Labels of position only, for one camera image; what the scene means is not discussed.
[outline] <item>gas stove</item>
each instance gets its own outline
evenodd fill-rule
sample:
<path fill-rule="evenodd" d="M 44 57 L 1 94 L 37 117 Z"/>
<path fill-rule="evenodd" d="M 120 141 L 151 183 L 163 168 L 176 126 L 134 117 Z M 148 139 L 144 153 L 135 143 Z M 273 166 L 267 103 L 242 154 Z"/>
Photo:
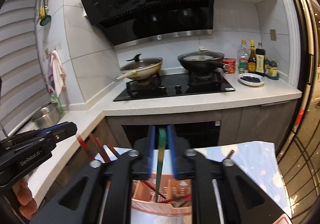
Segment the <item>gas stove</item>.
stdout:
<path fill-rule="evenodd" d="M 148 79 L 127 82 L 126 85 L 127 88 L 114 102 L 235 91 L 218 71 L 207 75 L 192 72 L 164 76 L 156 74 Z"/>

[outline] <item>black frying pan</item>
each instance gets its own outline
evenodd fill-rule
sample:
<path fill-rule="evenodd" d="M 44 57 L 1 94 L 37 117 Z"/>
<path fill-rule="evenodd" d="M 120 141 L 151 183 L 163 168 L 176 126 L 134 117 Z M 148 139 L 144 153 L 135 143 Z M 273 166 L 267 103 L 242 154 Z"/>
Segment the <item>black frying pan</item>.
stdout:
<path fill-rule="evenodd" d="M 211 52 L 209 49 L 201 49 L 199 52 L 187 53 L 178 56 L 180 64 L 184 69 L 195 73 L 208 74 L 217 68 L 227 71 L 228 64 L 223 64 L 224 54 Z"/>

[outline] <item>green spatula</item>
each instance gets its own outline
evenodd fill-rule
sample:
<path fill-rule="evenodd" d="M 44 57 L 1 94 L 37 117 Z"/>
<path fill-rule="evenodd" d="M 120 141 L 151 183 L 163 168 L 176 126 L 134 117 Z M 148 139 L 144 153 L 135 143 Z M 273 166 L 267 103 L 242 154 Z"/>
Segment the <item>green spatula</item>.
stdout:
<path fill-rule="evenodd" d="M 159 128 L 158 163 L 157 163 L 157 174 L 156 174 L 156 202 L 158 202 L 163 158 L 164 158 L 164 149 L 166 147 L 166 142 L 167 142 L 167 132 L 165 131 L 165 128 Z"/>

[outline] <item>white plate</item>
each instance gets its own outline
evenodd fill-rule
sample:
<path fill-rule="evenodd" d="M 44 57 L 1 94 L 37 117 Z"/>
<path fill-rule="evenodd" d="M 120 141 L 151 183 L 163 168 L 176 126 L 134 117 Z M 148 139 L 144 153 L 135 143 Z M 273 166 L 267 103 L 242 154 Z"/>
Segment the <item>white plate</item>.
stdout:
<path fill-rule="evenodd" d="M 247 82 L 247 81 L 244 81 L 244 80 L 241 79 L 241 77 L 243 77 L 243 76 L 251 76 L 251 77 L 259 78 L 260 82 Z M 265 81 L 266 81 L 263 76 L 260 76 L 258 74 L 254 74 L 254 73 L 242 73 L 242 74 L 239 74 L 238 78 L 239 78 L 240 82 L 242 82 L 243 84 L 248 85 L 248 86 L 260 86 L 260 85 L 263 85 L 265 83 Z"/>

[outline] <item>towel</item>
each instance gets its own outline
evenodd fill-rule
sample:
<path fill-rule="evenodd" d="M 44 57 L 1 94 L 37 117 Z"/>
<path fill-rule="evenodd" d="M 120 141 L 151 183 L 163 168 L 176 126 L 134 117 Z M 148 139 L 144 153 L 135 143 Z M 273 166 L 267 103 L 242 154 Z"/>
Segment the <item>towel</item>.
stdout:
<path fill-rule="evenodd" d="M 53 79 L 53 70 L 52 70 L 52 66 L 51 66 L 51 57 L 52 57 L 52 55 L 49 54 L 49 57 L 48 57 L 48 85 L 51 86 L 55 90 L 54 79 Z"/>
<path fill-rule="evenodd" d="M 55 85 L 54 90 L 57 93 L 57 97 L 59 97 L 61 92 L 66 90 L 66 86 L 64 83 L 66 78 L 66 73 L 63 69 L 60 56 L 58 55 L 58 52 L 56 50 L 52 51 L 51 53 L 51 67 L 52 67 L 53 80 Z"/>

